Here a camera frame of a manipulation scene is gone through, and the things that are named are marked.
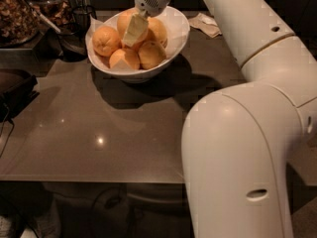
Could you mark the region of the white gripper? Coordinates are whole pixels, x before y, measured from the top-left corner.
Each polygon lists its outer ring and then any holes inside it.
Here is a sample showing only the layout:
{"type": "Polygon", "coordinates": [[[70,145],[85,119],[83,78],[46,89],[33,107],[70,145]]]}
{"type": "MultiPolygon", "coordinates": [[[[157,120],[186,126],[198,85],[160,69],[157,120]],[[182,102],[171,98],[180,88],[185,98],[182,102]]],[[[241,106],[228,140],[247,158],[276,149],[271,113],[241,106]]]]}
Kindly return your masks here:
{"type": "Polygon", "coordinates": [[[159,15],[170,0],[135,0],[135,7],[140,11],[133,13],[127,24],[123,36],[123,43],[132,47],[134,44],[143,41],[148,34],[149,21],[147,17],[159,15]]]}

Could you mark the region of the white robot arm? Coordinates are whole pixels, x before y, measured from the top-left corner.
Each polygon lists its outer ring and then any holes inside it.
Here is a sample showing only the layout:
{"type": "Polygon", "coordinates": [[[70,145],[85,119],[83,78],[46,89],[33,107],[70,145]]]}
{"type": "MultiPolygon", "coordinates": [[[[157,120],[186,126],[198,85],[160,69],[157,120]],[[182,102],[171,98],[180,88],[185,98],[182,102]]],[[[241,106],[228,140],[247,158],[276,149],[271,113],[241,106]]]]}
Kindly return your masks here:
{"type": "Polygon", "coordinates": [[[293,238],[286,160],[316,133],[316,60],[265,0],[203,1],[246,81],[202,97],[183,125],[195,238],[293,238]]]}

